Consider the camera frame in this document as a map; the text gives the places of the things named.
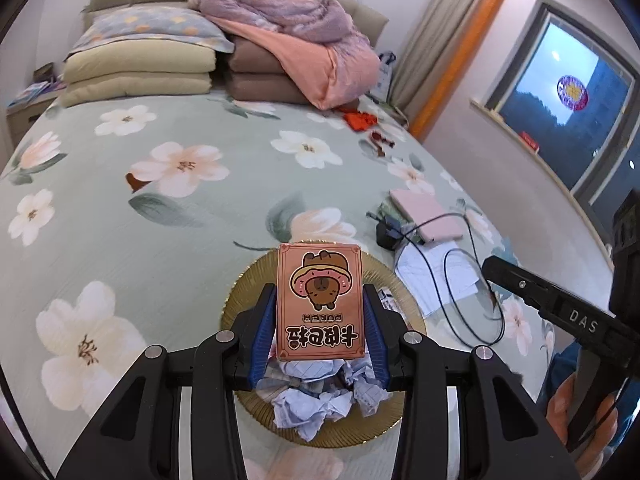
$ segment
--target floral bedsheet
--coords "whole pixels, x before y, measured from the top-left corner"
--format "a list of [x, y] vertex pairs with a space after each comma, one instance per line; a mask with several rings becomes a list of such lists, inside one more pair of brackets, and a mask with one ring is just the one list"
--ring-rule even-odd
[[[514, 259], [509, 241], [415, 139], [367, 98], [360, 109], [377, 114], [377, 130], [395, 142], [385, 156], [337, 114], [235, 102], [220, 91], [53, 105], [34, 124], [0, 176], [0, 363], [53, 472], [147, 345], [173, 351], [216, 332], [231, 286], [265, 250], [354, 242], [391, 266], [366, 218], [389, 189], [467, 211], [481, 260]], [[466, 238], [459, 245], [469, 250]], [[553, 331], [519, 299], [500, 295], [506, 334], [495, 349], [536, 394]], [[495, 336], [486, 296], [460, 305], [476, 330]], [[460, 348], [441, 312], [427, 326], [439, 343]], [[299, 454], [326, 462], [322, 475], [332, 480], [391, 473], [397, 426], [310, 459], [311, 450], [279, 439], [241, 406], [238, 419], [250, 472], [279, 462], [295, 468], [284, 456]], [[188, 450], [181, 453], [188, 478]]]

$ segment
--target metal screw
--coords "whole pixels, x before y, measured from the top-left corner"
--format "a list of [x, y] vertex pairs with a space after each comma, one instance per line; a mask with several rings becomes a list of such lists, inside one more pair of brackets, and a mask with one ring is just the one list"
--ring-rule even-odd
[[420, 341], [422, 341], [422, 334], [420, 332], [405, 332], [404, 336], [402, 336], [405, 341], [407, 341], [410, 345], [416, 345]]
[[146, 347], [145, 357], [148, 359], [155, 359], [162, 355], [162, 347], [158, 345], [151, 345]]
[[231, 330], [221, 330], [216, 334], [216, 341], [219, 343], [228, 343], [235, 337], [236, 334], [234, 334]]
[[494, 356], [494, 351], [491, 350], [488, 346], [479, 346], [478, 348], [476, 348], [476, 355], [486, 361], [487, 359], [491, 359]]

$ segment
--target patterned pillow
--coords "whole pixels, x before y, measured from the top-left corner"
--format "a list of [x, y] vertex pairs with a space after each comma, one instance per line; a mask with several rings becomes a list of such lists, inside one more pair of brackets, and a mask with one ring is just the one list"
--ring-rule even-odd
[[174, 40], [233, 52], [234, 44], [199, 12], [165, 6], [127, 7], [99, 16], [71, 49], [69, 56], [121, 40]]

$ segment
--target gold plate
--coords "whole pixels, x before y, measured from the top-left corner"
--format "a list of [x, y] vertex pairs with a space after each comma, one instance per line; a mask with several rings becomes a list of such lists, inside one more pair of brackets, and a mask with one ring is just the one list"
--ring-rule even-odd
[[[276, 283], [278, 270], [278, 251], [272, 250], [252, 263], [234, 284], [222, 311], [220, 329], [228, 330], [239, 312], [251, 308], [258, 300], [265, 283]], [[393, 273], [391, 269], [370, 254], [362, 253], [362, 282], [372, 283], [376, 289], [388, 286], [402, 308], [411, 326], [426, 334], [424, 320], [414, 297]], [[302, 440], [295, 429], [280, 430], [274, 423], [273, 407], [253, 392], [237, 392], [240, 403], [252, 417], [273, 433], [301, 446], [347, 447], [357, 446], [367, 440], [382, 435], [402, 417], [404, 393], [395, 392], [393, 396], [380, 403], [375, 415], [363, 417], [360, 409], [353, 406], [349, 415], [336, 422], [326, 420], [311, 442]]]

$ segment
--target blue gripper pad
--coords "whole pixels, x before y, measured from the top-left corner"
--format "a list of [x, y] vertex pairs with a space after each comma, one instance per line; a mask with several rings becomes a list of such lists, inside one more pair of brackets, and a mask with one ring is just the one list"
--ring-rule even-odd
[[386, 360], [385, 340], [366, 293], [362, 295], [362, 298], [364, 300], [364, 335], [367, 340], [369, 357], [371, 357], [376, 379], [382, 383], [383, 388], [386, 388], [389, 385], [389, 368]]
[[276, 316], [276, 287], [273, 287], [264, 310], [264, 315], [258, 331], [255, 333], [254, 345], [251, 348], [251, 368], [249, 370], [249, 384], [252, 388], [258, 381], [264, 377], [264, 371], [267, 367], [267, 359], [273, 342], [273, 333], [275, 332], [275, 316]]

